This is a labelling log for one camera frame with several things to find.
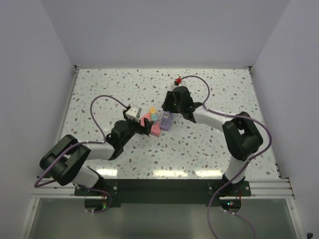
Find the pink triangular power strip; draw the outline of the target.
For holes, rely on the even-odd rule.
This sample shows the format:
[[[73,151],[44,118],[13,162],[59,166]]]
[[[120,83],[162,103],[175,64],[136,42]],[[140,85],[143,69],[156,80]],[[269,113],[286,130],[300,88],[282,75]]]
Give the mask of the pink triangular power strip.
[[[150,113],[147,113],[145,114],[143,117],[140,118],[140,124],[141,126],[144,125],[143,123],[143,119],[144,118],[147,118],[149,121],[151,121],[151,114]],[[152,126],[152,130],[151,130],[151,134],[154,135],[154,136],[157,136],[159,137],[160,136],[160,133],[161,133],[161,129],[160,129],[160,123],[159,121],[156,121],[154,122],[153,126]]]

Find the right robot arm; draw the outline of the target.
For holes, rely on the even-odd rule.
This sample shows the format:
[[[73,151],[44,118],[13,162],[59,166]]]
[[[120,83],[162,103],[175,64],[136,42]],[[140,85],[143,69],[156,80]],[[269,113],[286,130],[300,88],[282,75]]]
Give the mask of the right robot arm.
[[[193,123],[207,125],[224,134],[231,154],[226,172],[223,174],[222,190],[232,196],[239,191],[239,182],[245,178],[246,164],[263,144],[263,138],[249,114],[241,112],[231,120],[224,114],[209,112],[203,103],[194,102],[187,87],[176,87],[166,93],[162,109],[165,112],[180,114]]]

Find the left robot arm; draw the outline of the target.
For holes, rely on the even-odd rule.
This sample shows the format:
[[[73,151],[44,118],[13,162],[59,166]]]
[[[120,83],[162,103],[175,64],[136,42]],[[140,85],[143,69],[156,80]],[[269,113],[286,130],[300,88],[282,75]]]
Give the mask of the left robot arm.
[[[99,195],[103,191],[103,183],[99,175],[91,169],[85,169],[87,160],[114,160],[124,152],[124,146],[135,134],[149,135],[153,121],[147,118],[140,120],[125,119],[115,123],[104,141],[79,142],[74,136],[67,134],[41,159],[39,166],[43,173],[38,177],[35,188],[57,182],[61,186],[69,183],[85,186],[91,195]]]

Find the purple power strip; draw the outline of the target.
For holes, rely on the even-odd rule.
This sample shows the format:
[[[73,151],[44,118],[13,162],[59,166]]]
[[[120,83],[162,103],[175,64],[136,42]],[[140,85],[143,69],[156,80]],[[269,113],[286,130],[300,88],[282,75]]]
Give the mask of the purple power strip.
[[[163,115],[160,120],[159,127],[161,130],[169,131],[172,123],[173,114],[170,112],[163,112]]]

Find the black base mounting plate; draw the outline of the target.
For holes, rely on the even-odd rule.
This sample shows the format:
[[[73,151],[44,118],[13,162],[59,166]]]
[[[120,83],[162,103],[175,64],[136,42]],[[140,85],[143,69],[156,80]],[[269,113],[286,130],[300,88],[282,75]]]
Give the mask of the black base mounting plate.
[[[104,179],[93,189],[77,186],[74,195],[85,197],[87,209],[120,207],[122,204],[208,205],[223,179]]]

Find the aluminium front rail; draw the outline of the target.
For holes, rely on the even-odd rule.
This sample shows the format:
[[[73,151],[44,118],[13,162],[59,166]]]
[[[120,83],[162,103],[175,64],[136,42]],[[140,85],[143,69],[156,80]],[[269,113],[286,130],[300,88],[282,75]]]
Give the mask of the aluminium front rail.
[[[221,179],[107,179],[105,192],[113,197],[124,193],[134,196],[207,196],[211,197],[223,185]],[[99,198],[105,193],[83,189],[73,184],[60,186],[51,183],[35,188],[32,195],[39,198],[86,197]],[[293,199],[294,193],[288,179],[249,179],[239,186],[226,186],[221,198]]]

